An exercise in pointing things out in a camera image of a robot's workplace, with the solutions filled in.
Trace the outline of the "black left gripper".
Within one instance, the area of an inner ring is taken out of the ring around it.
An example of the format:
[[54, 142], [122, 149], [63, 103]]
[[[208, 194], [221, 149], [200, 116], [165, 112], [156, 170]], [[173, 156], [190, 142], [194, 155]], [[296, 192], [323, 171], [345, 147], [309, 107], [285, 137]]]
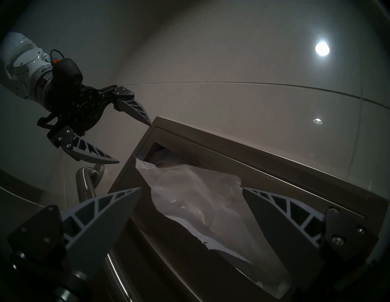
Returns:
[[51, 85], [44, 94], [44, 108], [50, 112], [38, 120], [37, 126], [49, 129], [50, 142], [76, 161], [93, 164], [118, 164], [119, 160], [87, 142], [80, 136], [92, 129], [105, 108], [112, 103], [114, 109], [124, 112], [137, 121], [151, 127], [152, 121], [135, 94], [123, 86], [96, 89], [79, 85], [64, 88]]

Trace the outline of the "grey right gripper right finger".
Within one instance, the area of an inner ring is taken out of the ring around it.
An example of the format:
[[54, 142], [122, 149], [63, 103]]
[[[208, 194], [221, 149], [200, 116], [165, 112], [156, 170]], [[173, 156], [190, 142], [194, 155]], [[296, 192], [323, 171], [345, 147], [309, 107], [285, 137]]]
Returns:
[[248, 187], [243, 196], [292, 276], [342, 275], [362, 265], [378, 241], [338, 206], [320, 213], [298, 200]]

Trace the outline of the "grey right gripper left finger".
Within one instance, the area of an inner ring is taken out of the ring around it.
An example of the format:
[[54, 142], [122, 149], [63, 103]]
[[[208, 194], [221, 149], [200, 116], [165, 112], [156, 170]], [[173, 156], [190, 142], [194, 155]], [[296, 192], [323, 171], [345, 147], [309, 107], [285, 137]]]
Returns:
[[8, 243], [39, 265], [94, 275], [141, 196], [140, 187], [118, 191], [86, 200], [66, 213], [48, 205], [19, 225]]

